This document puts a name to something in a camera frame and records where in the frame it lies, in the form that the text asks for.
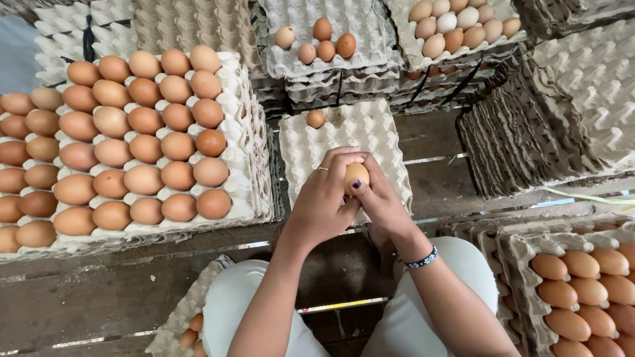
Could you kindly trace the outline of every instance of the wooden floor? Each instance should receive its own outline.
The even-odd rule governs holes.
[[[588,202],[556,208],[534,205],[566,199],[546,191],[484,201],[469,174],[469,158],[455,129],[457,112],[396,116],[399,146],[410,175],[413,219],[434,236],[451,220],[482,215],[577,213]],[[568,192],[619,194],[635,189],[628,179]],[[236,261],[268,259],[268,242],[278,224],[198,234],[179,244],[65,260],[44,259],[0,266],[0,356],[149,357],[145,347],[201,270],[225,253]],[[318,246],[307,259],[297,308],[390,297],[395,282],[379,274],[378,256],[363,229]],[[315,336],[337,356],[359,355],[383,304],[305,314]]]

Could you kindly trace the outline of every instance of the beaded bracelet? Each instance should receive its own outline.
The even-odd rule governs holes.
[[[434,258],[436,258],[436,255],[437,255],[436,246],[432,245],[432,253],[430,253],[430,255],[428,255],[424,260],[420,260],[420,261],[414,262],[414,263],[406,263],[406,262],[404,262],[404,264],[406,264],[410,269],[426,266],[426,265],[430,264],[430,262],[432,262],[434,260]]]

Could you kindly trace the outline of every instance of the woman's left hand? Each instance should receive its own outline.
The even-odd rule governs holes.
[[[302,186],[278,245],[293,245],[309,253],[316,245],[344,232],[361,208],[356,198],[342,206],[346,166],[364,163],[367,152],[342,146],[326,152],[321,168],[315,169]]]

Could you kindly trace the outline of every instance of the hand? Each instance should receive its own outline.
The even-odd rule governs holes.
[[[359,147],[351,146],[326,152],[319,167],[328,170],[316,168],[302,185],[278,246],[293,245],[308,254],[316,245],[348,228],[361,204],[356,199],[349,199],[342,206],[346,166],[364,163],[366,155],[369,154],[359,152]]]
[[[368,170],[370,185],[356,179],[347,184],[361,202],[373,227],[391,238],[405,238],[411,236],[412,232],[419,231],[375,158],[367,154],[363,164]]]

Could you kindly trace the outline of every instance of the leg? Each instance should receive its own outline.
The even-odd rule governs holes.
[[[208,356],[227,356],[238,324],[268,265],[262,260],[240,262],[218,274],[210,285],[203,308],[203,346]],[[329,357],[297,312],[293,313],[286,350],[286,357],[296,356]]]
[[[431,238],[439,255],[474,292],[496,313],[498,290],[493,273],[481,252],[468,241],[455,237]],[[395,269],[396,275],[403,271]],[[386,305],[362,357],[454,356],[436,335],[417,288],[406,271]]]

